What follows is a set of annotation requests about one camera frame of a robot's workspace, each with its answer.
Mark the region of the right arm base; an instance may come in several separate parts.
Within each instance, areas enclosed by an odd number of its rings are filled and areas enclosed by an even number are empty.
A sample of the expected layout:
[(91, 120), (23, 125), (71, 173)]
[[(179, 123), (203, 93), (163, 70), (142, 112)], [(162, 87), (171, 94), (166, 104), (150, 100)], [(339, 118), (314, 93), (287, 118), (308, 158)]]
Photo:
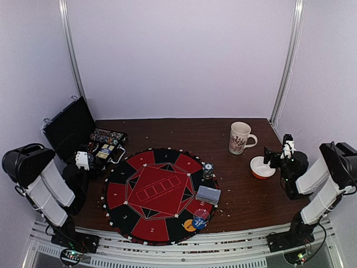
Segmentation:
[(266, 239), (270, 252), (284, 251), (290, 248), (303, 246), (307, 241), (315, 241), (312, 233), (293, 233), (291, 231), (270, 233)]

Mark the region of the blue small blind button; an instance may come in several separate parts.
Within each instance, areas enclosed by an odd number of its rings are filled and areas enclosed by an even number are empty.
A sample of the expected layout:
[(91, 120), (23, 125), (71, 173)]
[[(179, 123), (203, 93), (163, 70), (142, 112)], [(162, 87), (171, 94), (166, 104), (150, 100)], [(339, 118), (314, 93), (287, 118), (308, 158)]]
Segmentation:
[(202, 217), (195, 217), (192, 220), (192, 226), (195, 229), (203, 229), (206, 226), (207, 221)]

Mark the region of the right aluminium frame post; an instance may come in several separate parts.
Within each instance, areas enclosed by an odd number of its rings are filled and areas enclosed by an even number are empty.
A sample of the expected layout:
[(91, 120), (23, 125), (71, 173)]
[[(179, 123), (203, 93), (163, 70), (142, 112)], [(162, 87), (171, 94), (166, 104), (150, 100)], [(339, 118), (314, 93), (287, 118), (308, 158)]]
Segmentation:
[(293, 63), (297, 55), (301, 31), (302, 31), (304, 7), (305, 7), (305, 1), (303, 0), (295, 1), (295, 9), (293, 13), (292, 27), (291, 27), (290, 40), (288, 43), (286, 59), (284, 63), (281, 81), (278, 88), (278, 94), (269, 120), (270, 124), (275, 130), (278, 127), (278, 121), (282, 115), (283, 107), (287, 98), (288, 89), (292, 78)]

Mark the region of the aluminium frame post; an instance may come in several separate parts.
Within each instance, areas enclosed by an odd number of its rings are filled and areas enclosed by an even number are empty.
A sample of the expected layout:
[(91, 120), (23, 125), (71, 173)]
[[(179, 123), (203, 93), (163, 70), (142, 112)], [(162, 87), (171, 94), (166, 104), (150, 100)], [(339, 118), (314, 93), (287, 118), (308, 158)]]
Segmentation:
[(85, 95), (83, 82), (81, 79), (78, 61), (77, 61), (76, 53), (75, 53), (73, 36), (71, 33), (67, 1), (66, 0), (58, 0), (58, 3), (59, 3), (60, 17), (61, 17), (62, 27), (64, 30), (65, 41), (66, 41), (66, 45), (67, 45), (67, 51), (69, 54), (70, 67), (71, 67), (71, 71), (73, 74), (74, 82), (75, 82), (75, 85), (76, 85), (76, 88), (78, 91), (78, 95), (80, 97), (83, 97), (84, 100), (86, 101), (86, 95)]
[(290, 40), (288, 43), (286, 59), (284, 63), (281, 81), (278, 88), (278, 94), (269, 120), (270, 124), (275, 130), (278, 127), (278, 121), (282, 115), (283, 107), (287, 98), (288, 89), (292, 78), (293, 63), (297, 55), (301, 31), (302, 31), (304, 7), (305, 7), (305, 1), (303, 0), (295, 1), (295, 9), (293, 13), (292, 27), (291, 27)]

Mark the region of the deck of blue cards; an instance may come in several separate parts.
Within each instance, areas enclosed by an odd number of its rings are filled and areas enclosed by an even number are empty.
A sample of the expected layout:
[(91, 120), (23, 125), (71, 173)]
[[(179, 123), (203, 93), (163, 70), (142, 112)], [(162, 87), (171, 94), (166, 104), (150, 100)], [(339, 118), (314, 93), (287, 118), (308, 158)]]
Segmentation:
[(201, 202), (217, 205), (220, 200), (221, 190), (208, 186), (199, 186), (195, 199)]

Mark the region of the black poker set case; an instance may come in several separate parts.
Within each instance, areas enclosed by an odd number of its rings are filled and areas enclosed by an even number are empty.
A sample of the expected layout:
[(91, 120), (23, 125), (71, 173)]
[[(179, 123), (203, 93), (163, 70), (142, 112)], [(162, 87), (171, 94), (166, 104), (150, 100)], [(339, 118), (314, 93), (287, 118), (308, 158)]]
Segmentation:
[(84, 98), (73, 97), (73, 99), (54, 118), (44, 118), (42, 129), (50, 145), (63, 162), (67, 164), (74, 163), (75, 155), (78, 151), (87, 152), (89, 174), (92, 178), (97, 178), (105, 172), (109, 164), (118, 163), (114, 161), (114, 157), (124, 147), (128, 140), (128, 134), (120, 132), (124, 134), (124, 137), (120, 140), (119, 144), (114, 145), (115, 149), (112, 151), (109, 159), (103, 160), (96, 157), (97, 152), (105, 143), (92, 141), (90, 134), (100, 127), (96, 125)]

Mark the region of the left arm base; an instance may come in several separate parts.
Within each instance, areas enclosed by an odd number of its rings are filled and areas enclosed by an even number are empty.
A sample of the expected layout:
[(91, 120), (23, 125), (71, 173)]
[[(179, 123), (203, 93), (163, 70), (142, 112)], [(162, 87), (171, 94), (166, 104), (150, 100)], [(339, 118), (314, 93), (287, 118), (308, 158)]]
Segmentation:
[(54, 234), (51, 238), (53, 244), (83, 253), (96, 253), (99, 240), (99, 236), (80, 232), (75, 232), (74, 239), (69, 239), (59, 233)]

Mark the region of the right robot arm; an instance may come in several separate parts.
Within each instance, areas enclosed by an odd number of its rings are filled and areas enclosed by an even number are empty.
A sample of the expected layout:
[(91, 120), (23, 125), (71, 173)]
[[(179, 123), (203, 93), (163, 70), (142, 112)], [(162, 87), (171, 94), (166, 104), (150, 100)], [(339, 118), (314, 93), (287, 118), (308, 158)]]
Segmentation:
[(321, 155), (310, 165), (305, 153), (284, 143), (281, 152), (264, 147), (264, 164), (280, 172), (279, 183), (291, 200), (314, 195), (314, 198), (291, 220), (287, 232), (270, 234), (273, 248), (300, 246), (314, 241), (313, 230), (323, 216), (335, 209), (346, 195), (356, 193), (356, 149), (346, 142), (322, 143)]

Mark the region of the front aluminium rail frame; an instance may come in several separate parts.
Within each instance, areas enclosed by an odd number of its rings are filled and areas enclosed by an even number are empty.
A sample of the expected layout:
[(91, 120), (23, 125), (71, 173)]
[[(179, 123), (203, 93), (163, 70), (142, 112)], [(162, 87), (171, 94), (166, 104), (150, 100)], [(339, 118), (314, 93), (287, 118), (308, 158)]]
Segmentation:
[(172, 246), (131, 243), (116, 232), (78, 227), (86, 235), (99, 236), (96, 253), (87, 253), (75, 267), (294, 267), (291, 253), (312, 255), (304, 267), (345, 267), (334, 229), (328, 220), (314, 230), (314, 242), (272, 252), (266, 236), (287, 231), (288, 224), (245, 231), (197, 234)]

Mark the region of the white and orange bowl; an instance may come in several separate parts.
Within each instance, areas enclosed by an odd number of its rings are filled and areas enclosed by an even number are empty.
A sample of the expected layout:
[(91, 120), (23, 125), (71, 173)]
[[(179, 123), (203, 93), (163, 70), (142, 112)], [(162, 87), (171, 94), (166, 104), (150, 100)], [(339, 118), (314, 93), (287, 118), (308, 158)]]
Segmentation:
[(276, 170), (271, 168), (268, 164), (264, 164), (263, 160), (263, 156), (256, 156), (250, 161), (250, 169), (253, 176), (260, 180), (266, 180), (276, 172)]

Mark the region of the left aluminium frame post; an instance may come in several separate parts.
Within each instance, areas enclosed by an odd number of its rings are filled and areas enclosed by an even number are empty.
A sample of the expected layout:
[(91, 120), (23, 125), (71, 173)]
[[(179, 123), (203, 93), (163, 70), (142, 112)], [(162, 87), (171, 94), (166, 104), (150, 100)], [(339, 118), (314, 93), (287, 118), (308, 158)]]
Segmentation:
[(65, 41), (66, 41), (66, 45), (67, 45), (67, 51), (69, 54), (70, 67), (71, 67), (71, 71), (73, 74), (74, 82), (75, 82), (75, 85), (76, 85), (76, 88), (78, 91), (78, 95), (80, 97), (83, 97), (84, 100), (86, 101), (86, 95), (85, 95), (83, 82), (81, 79), (78, 61), (77, 61), (76, 53), (75, 53), (73, 36), (71, 33), (67, 1), (66, 0), (58, 0), (58, 3), (59, 3), (60, 17), (61, 17), (62, 27), (64, 30)]

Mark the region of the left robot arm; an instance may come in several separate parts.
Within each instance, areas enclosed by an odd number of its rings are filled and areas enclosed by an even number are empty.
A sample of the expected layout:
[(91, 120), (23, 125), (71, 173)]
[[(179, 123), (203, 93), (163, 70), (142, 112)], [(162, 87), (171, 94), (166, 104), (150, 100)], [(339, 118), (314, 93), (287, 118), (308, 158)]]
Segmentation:
[(15, 183), (15, 190), (49, 223), (54, 240), (68, 248), (87, 241), (75, 231), (73, 216), (86, 202), (89, 184), (89, 160), (86, 152), (78, 151), (74, 162), (59, 172), (55, 152), (40, 143), (7, 151), (2, 169)]

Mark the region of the orange big blind button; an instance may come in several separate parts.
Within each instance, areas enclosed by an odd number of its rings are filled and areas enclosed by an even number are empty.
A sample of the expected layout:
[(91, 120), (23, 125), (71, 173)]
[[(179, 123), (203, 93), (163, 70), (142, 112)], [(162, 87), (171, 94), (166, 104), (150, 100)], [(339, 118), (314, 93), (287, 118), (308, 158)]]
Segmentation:
[(183, 228), (188, 232), (196, 231), (196, 228), (193, 226), (193, 219), (188, 219), (182, 224)]

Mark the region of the Texas Hold'em card box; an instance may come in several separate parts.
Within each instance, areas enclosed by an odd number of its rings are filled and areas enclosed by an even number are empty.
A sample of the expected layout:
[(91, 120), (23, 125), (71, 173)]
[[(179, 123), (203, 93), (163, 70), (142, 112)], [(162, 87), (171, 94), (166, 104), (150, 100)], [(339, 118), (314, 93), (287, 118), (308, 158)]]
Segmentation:
[(97, 152), (96, 157), (107, 160), (109, 159), (112, 151), (115, 149), (114, 145), (104, 144)]

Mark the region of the floral ceramic mug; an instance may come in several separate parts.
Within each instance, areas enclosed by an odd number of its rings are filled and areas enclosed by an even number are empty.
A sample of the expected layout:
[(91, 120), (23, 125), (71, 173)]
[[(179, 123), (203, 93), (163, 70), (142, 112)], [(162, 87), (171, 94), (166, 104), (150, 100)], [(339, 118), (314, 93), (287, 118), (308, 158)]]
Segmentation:
[(258, 143), (256, 135), (251, 134), (251, 127), (245, 122), (234, 122), (230, 127), (229, 151), (240, 155), (246, 148), (254, 147)]

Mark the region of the poker chips row in case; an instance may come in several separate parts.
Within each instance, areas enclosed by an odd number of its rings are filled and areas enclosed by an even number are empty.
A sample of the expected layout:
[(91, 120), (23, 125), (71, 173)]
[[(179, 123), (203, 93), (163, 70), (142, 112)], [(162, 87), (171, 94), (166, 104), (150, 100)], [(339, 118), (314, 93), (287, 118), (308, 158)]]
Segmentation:
[(93, 133), (90, 134), (90, 139), (94, 142), (105, 143), (109, 145), (117, 145), (124, 137), (123, 133), (96, 128)]

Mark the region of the round poker table mat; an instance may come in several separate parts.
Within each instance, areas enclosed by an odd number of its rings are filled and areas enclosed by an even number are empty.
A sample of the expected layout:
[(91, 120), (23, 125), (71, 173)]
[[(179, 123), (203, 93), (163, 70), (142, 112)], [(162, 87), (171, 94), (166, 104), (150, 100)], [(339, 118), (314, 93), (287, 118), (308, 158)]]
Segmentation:
[(149, 246), (175, 245), (200, 233), (202, 229), (188, 232), (182, 224), (194, 218), (196, 209), (207, 209), (209, 220), (217, 209), (195, 199), (201, 185), (219, 189), (216, 177), (203, 177), (204, 164), (198, 156), (170, 147), (126, 157), (103, 185), (101, 202), (109, 225), (131, 242)]

